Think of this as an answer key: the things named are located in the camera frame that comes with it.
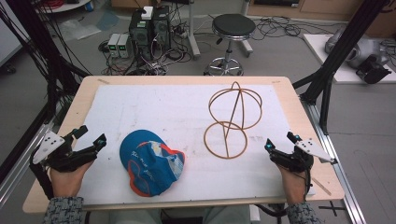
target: sleeve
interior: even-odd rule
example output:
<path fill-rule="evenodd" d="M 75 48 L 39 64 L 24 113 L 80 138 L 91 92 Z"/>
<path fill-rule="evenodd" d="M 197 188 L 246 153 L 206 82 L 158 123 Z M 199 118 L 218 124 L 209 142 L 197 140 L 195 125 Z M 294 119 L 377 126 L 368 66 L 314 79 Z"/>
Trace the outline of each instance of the sleeve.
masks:
<path fill-rule="evenodd" d="M 43 223 L 81 223 L 83 198 L 52 198 Z"/>
<path fill-rule="evenodd" d="M 291 224 L 322 223 L 309 203 L 293 204 L 287 208 L 287 213 Z"/>

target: gray floor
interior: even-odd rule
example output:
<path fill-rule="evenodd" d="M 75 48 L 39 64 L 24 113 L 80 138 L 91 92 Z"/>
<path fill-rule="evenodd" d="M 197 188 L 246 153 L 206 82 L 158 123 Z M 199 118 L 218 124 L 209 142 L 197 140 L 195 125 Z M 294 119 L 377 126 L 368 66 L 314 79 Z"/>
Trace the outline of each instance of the gray floor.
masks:
<path fill-rule="evenodd" d="M 83 25 L 97 24 L 108 13 L 96 9 L 87 13 L 83 9 L 58 15 L 59 21 L 84 19 Z M 195 27 L 210 18 L 195 20 Z M 97 50 L 98 45 L 112 33 L 128 31 L 129 22 L 119 20 L 116 25 L 87 39 L 67 42 L 82 63 L 95 75 L 106 68 L 106 60 Z M 326 29 L 335 31 L 337 27 Z M 215 36 L 196 36 L 202 57 L 197 61 L 176 63 L 169 66 L 168 76 L 201 76 L 205 66 L 214 58 L 224 54 L 226 43 L 216 45 Z M 245 67 L 245 76 L 281 76 L 291 82 L 315 72 L 320 64 L 305 42 L 295 37 L 265 38 L 249 41 L 254 53 L 246 58 L 236 49 L 233 57 Z M 33 121 L 46 102 L 46 82 L 39 75 L 32 60 L 25 52 L 15 55 L 10 61 L 16 74 L 0 74 L 0 120 L 1 153 L 3 162 L 23 132 Z M 306 87 L 297 90 L 304 92 Z M 355 192 L 367 223 L 396 223 L 396 102 L 394 84 L 377 85 L 333 85 L 329 112 L 329 132 L 347 178 Z M 21 183 L 0 210 L 1 223 L 38 223 L 43 215 L 29 215 L 21 210 L 22 204 L 34 177 L 28 171 Z M 343 207 L 342 202 L 333 202 Z M 316 211 L 326 223 L 348 223 L 347 214 L 337 210 L 336 214 L 320 206 L 331 206 L 330 202 L 315 202 Z M 107 213 L 92 213 L 92 223 L 104 223 Z M 262 223 L 276 223 L 272 217 L 262 214 Z"/>

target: wooden table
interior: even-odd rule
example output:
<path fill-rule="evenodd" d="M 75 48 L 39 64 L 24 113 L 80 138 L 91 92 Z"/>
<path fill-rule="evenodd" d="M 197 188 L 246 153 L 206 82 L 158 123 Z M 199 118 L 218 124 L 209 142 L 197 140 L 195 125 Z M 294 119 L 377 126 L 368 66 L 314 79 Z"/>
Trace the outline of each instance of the wooden table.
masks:
<path fill-rule="evenodd" d="M 92 106 L 92 101 L 99 86 L 102 85 L 217 85 L 232 84 L 237 81 L 241 85 L 271 85 L 276 91 L 277 98 L 284 111 L 290 129 L 303 139 L 312 137 L 319 143 L 316 133 L 304 112 L 298 95 L 286 77 L 86 77 L 71 104 L 58 134 L 63 136 L 70 130 L 81 126 Z M 329 163 L 320 163 L 318 159 L 311 171 L 312 184 L 315 195 L 309 196 L 308 201 L 341 200 L 344 191 L 335 172 Z M 254 203 L 283 203 L 285 198 L 249 198 L 234 200 L 205 200 L 182 203 L 134 203 L 134 204 L 107 204 L 85 206 L 87 210 L 136 209 L 155 207 L 186 207 L 209 206 L 227 204 L 254 204 Z M 44 213 L 48 200 L 37 181 L 33 184 L 23 205 L 26 213 Z"/>

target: human hand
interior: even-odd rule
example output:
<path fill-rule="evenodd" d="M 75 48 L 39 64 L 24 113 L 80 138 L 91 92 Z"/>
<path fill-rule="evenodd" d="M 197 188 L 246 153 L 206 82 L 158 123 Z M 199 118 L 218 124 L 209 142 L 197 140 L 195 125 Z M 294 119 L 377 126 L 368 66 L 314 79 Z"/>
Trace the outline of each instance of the human hand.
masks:
<path fill-rule="evenodd" d="M 54 197 L 76 197 L 81 188 L 82 177 L 92 164 L 93 161 L 85 163 L 76 171 L 66 173 L 50 169 L 49 176 Z"/>
<path fill-rule="evenodd" d="M 302 203 L 305 194 L 305 172 L 292 173 L 283 166 L 277 165 L 282 174 L 283 190 L 288 205 Z"/>

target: blue cap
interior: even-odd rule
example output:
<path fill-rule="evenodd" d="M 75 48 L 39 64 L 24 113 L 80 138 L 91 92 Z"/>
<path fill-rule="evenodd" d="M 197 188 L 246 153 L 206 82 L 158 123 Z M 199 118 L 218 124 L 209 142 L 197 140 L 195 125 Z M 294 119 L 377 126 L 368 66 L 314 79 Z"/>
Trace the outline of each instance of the blue cap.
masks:
<path fill-rule="evenodd" d="M 179 179 L 185 156 L 169 148 L 157 134 L 137 130 L 122 141 L 120 159 L 131 177 L 131 189 L 140 196 L 152 197 Z"/>

